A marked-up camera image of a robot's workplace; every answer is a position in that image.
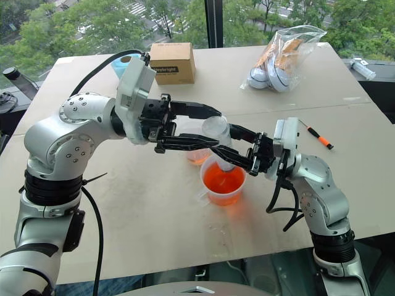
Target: orange screwdriver handle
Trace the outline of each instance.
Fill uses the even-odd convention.
[[[327,139],[325,139],[325,138],[323,138],[323,137],[321,137],[321,136],[318,137],[318,140],[319,140],[323,145],[325,145],[329,150],[331,150],[331,149],[334,147],[331,143],[329,143],[329,141],[328,141]]]
[[[315,136],[329,150],[331,150],[334,147],[327,139],[325,139],[324,137],[321,137],[313,128],[308,126],[307,130],[309,131],[310,134]]]

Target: clear plastic cup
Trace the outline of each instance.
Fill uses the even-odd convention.
[[[225,117],[213,116],[204,120],[202,125],[202,132],[208,138],[216,139],[220,145],[232,147],[232,140],[230,137],[230,128]],[[217,163],[223,171],[231,171],[234,165],[226,162],[224,159],[216,155]]]
[[[176,134],[200,134],[202,135],[202,120],[194,120],[185,116],[177,117]],[[193,165],[201,165],[210,155],[210,149],[199,149],[185,152],[186,159]]]
[[[211,155],[200,169],[200,179],[213,203],[231,205],[242,196],[246,172],[238,166],[231,171],[223,171],[218,166],[217,158]]]

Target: green foliage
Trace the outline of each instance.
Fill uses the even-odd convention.
[[[340,57],[395,59],[395,1],[339,0],[324,41]]]
[[[143,0],[143,4],[146,18],[156,23],[159,32],[172,39],[173,27],[168,25],[170,21],[183,31],[181,13],[186,9],[186,0]]]
[[[277,23],[276,23],[275,19],[276,20],[280,19],[280,16],[277,14],[277,9],[280,6],[281,1],[280,0],[260,0],[259,2],[260,3],[258,3],[258,9],[259,9],[259,6],[262,5],[263,12],[264,12],[263,13],[264,17],[263,17],[262,21],[265,23],[265,26],[264,26],[264,33],[265,33],[266,29],[267,29],[267,25],[271,25],[271,26],[276,25]],[[275,11],[276,13],[270,15],[269,14],[270,11],[272,11],[272,12]]]
[[[284,2],[288,7],[290,1]],[[294,20],[294,25],[312,25],[322,27],[325,16],[331,11],[331,7],[326,0],[294,0],[293,9],[289,18]]]
[[[265,20],[265,12],[262,9],[258,8],[249,9],[248,19],[252,20],[253,22],[263,22]]]
[[[40,0],[1,0],[0,1],[0,35],[12,33],[9,24],[19,30],[21,24],[28,20],[26,10],[37,8]]]
[[[223,45],[248,46],[267,43],[267,35],[252,20],[250,0],[223,1]],[[201,0],[192,0],[183,18],[188,21],[188,29],[174,37],[175,41],[192,42],[195,48],[207,48],[206,15]]]
[[[252,0],[251,5],[252,8],[257,8],[257,6],[260,4],[261,0]]]
[[[65,11],[41,4],[26,15],[21,39],[0,46],[0,68],[16,66],[32,79],[60,57],[144,49],[143,41],[150,37],[144,22],[119,0],[84,0]],[[81,27],[86,29],[83,34],[78,32]],[[7,84],[2,75],[0,79],[0,85]]]
[[[175,35],[176,42],[191,42],[194,48],[207,48],[207,26],[204,5],[200,0],[192,0],[182,14],[187,20],[188,29],[180,35]]]
[[[283,27],[283,28],[291,28],[294,26],[294,22],[288,18],[279,16],[278,20],[274,23],[274,25],[277,25],[277,26]]]

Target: orange liquid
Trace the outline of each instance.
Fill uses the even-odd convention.
[[[211,153],[209,150],[200,149],[195,151],[188,151],[186,153],[186,158],[193,165],[201,165],[210,155]]]
[[[235,167],[231,171],[223,171],[220,169],[217,162],[215,162],[205,172],[203,182],[211,191],[226,194],[240,188],[244,182],[244,174],[243,170],[239,167]],[[241,192],[231,195],[227,199],[209,194],[211,201],[218,205],[234,204],[240,197]]]
[[[190,158],[188,158],[188,161],[189,161],[190,163],[192,163],[193,165],[201,165],[202,163],[204,163],[204,161],[205,161],[207,158],[209,158],[209,156],[210,156],[210,154],[207,154],[206,156],[203,156],[203,157],[200,158],[200,159],[190,159]]]

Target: screwdriver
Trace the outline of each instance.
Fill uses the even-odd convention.
[[[309,133],[315,136],[324,146],[326,146],[326,148],[331,150],[334,147],[327,139],[321,137],[320,134],[318,134],[313,128],[307,126],[307,124],[305,124],[302,120],[299,119],[299,121],[307,128]]]

